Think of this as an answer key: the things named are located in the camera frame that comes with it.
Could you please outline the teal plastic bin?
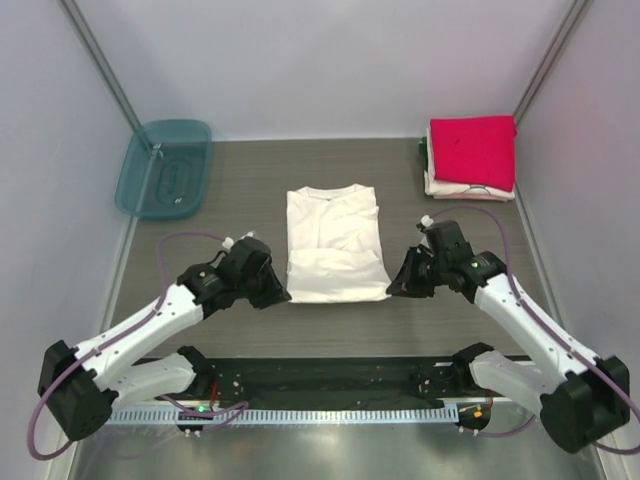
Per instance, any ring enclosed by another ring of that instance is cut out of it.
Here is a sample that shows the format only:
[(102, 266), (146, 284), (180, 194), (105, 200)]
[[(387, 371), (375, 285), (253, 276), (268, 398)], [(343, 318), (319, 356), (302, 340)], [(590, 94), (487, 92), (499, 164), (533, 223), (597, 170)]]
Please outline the teal plastic bin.
[(193, 216), (206, 190), (212, 132), (203, 121), (148, 122), (131, 137), (115, 192), (116, 207), (145, 220)]

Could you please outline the white t-shirt red print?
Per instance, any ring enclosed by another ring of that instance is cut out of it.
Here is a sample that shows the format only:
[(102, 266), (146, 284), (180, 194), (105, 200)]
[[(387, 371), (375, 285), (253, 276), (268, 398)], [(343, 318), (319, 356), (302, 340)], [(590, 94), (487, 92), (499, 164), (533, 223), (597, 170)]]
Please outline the white t-shirt red print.
[(294, 304), (379, 302), (389, 295), (375, 189), (286, 193), (287, 290)]

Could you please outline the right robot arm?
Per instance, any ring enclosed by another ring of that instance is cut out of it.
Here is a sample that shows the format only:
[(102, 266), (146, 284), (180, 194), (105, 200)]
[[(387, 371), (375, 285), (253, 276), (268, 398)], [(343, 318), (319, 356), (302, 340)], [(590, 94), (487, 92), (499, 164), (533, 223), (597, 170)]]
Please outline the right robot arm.
[(508, 260), (474, 252), (455, 221), (425, 216), (416, 227), (422, 241), (408, 249), (388, 294), (431, 298), (446, 286), (493, 318), (533, 363), (526, 367), (476, 343), (452, 357), (457, 392), (469, 396), (482, 389), (510, 399), (537, 417), (568, 453), (597, 445), (638, 416), (626, 365), (571, 338), (524, 291)]

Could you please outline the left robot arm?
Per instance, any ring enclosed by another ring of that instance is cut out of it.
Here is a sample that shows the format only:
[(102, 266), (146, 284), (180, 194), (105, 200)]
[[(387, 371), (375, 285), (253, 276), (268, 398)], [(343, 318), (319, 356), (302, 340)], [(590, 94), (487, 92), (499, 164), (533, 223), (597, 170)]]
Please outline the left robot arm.
[(196, 348), (183, 346), (149, 363), (141, 358), (238, 300), (262, 310), (290, 298), (265, 243), (250, 235), (226, 239), (213, 260), (189, 266), (158, 299), (115, 327), (73, 347), (51, 345), (38, 393), (72, 442), (93, 435), (130, 405), (169, 394), (203, 398), (216, 373)]

